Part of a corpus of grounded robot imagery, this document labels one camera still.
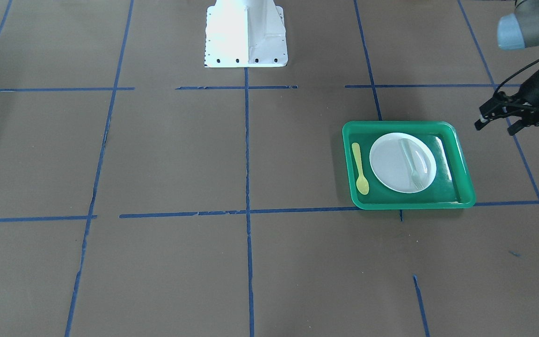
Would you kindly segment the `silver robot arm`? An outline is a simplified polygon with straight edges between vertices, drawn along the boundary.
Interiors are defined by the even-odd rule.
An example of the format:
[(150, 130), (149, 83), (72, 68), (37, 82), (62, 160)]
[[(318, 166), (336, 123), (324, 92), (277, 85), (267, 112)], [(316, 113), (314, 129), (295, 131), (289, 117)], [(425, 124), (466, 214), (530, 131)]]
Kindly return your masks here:
[[(539, 0), (515, 1), (515, 11), (498, 22), (497, 42), (503, 51), (539, 46)], [(539, 70), (513, 95), (507, 95), (502, 87), (502, 84), (498, 85), (492, 97), (481, 105), (481, 116), (474, 124), (475, 129), (482, 130), (490, 122), (508, 117), (517, 118), (507, 128), (511, 136), (524, 128), (539, 126)]]

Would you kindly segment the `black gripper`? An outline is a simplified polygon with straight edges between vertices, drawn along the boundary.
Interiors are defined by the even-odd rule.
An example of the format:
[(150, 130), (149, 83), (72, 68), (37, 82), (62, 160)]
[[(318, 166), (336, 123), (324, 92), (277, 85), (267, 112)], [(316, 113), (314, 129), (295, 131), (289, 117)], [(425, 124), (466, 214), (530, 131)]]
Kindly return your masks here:
[(507, 128), (510, 136), (515, 136), (524, 128), (538, 125), (539, 108), (533, 107), (532, 103), (539, 102), (539, 70), (531, 75), (517, 93), (507, 96), (499, 94), (504, 104), (482, 104), (479, 107), (479, 118), (473, 124), (478, 132), (483, 130), (492, 121), (510, 117), (518, 117), (518, 120)]

